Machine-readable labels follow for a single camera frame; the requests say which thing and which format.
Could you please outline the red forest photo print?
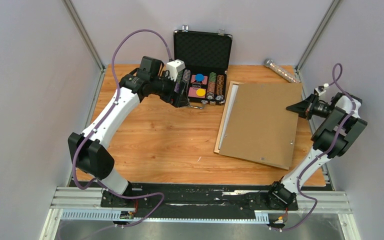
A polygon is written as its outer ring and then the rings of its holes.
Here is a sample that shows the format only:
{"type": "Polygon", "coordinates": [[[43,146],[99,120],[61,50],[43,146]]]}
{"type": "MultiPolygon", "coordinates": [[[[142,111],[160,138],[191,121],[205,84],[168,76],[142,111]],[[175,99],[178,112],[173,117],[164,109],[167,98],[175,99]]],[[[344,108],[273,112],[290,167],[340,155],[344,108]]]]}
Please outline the red forest photo print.
{"type": "Polygon", "coordinates": [[[236,98],[236,94],[237,94],[237,91],[239,89],[240,84],[241,84],[240,82],[231,82],[229,85],[228,95],[225,99],[222,119],[220,122],[220,128],[219,128],[219,132],[217,135],[217,145],[216,145],[216,148],[214,150],[216,153],[220,152],[222,144],[223,144],[223,140],[227,136],[227,133],[226,133],[227,126],[229,123],[230,114],[232,112],[233,105],[234,105],[235,98],[236,98]]]}

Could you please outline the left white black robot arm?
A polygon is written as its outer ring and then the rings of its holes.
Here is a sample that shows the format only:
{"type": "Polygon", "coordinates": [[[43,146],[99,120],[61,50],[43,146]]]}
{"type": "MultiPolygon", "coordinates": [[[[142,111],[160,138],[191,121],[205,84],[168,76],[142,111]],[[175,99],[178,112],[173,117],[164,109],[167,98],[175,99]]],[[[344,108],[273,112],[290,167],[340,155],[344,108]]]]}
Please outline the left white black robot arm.
{"type": "Polygon", "coordinates": [[[120,125],[144,98],[156,95],[175,108],[188,106],[187,83],[182,80],[185,69],[180,59],[163,64],[161,60],[144,56],[139,67],[115,80],[115,93],[98,117],[81,133],[73,132],[68,137],[72,176],[79,189],[85,190],[90,184],[80,185],[76,170],[91,175],[111,191],[120,206],[132,203],[130,183],[116,170],[108,147],[120,125]]]}

